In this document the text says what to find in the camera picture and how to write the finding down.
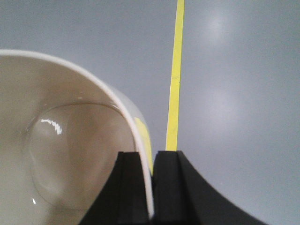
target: yellow stripe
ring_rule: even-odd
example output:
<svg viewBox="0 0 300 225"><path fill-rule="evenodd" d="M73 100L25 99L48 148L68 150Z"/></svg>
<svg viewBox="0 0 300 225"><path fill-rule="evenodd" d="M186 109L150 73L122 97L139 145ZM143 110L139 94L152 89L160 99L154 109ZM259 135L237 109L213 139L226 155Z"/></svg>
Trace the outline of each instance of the yellow stripe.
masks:
<svg viewBox="0 0 300 225"><path fill-rule="evenodd" d="M166 150L177 150L184 0L177 1Z"/></svg>

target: gray floor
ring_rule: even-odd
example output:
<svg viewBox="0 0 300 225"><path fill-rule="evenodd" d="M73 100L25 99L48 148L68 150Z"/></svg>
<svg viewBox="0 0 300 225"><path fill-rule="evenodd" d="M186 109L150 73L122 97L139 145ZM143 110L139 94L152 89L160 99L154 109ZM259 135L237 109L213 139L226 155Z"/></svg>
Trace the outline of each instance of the gray floor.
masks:
<svg viewBox="0 0 300 225"><path fill-rule="evenodd" d="M300 221L300 2L186 1L179 149L272 225ZM1 1L0 48L55 55L127 95L164 150L176 1Z"/></svg>

